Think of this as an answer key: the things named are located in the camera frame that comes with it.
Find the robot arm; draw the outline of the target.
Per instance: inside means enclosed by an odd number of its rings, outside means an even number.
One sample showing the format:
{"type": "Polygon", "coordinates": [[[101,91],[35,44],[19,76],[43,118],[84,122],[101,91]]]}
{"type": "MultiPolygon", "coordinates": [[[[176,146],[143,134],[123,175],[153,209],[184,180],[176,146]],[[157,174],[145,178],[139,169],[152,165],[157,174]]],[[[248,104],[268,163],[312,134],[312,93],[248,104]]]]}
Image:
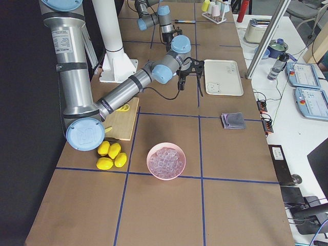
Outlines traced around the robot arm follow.
{"type": "Polygon", "coordinates": [[[75,149],[96,149],[105,137],[103,121],[152,81],[166,84],[189,67],[191,43],[185,35],[172,38],[166,55],[137,69],[124,52],[114,1],[94,1],[93,8],[104,41],[109,72],[117,87],[94,101],[89,80],[82,1],[40,1],[44,24],[50,28],[63,87],[66,139],[75,149]]]}
{"type": "Polygon", "coordinates": [[[166,50],[169,51],[171,49],[171,42],[174,38],[175,31],[171,20],[171,11],[169,6],[159,6],[156,12],[148,12],[149,8],[158,3],[160,3],[160,1],[135,1],[134,7],[139,17],[137,24],[140,31],[145,31],[151,27],[159,25],[160,31],[162,33],[163,44],[165,45],[166,50]]]}

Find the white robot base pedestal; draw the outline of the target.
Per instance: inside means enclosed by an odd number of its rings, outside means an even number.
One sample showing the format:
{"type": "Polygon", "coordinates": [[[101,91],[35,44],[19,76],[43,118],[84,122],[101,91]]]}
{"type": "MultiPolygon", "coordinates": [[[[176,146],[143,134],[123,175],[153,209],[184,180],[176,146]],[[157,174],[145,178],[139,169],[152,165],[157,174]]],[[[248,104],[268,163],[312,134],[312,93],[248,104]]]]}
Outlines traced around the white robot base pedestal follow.
{"type": "Polygon", "coordinates": [[[138,60],[130,59],[124,51],[115,2],[93,0],[92,3],[106,50],[100,81],[121,83],[136,72],[138,60]]]}

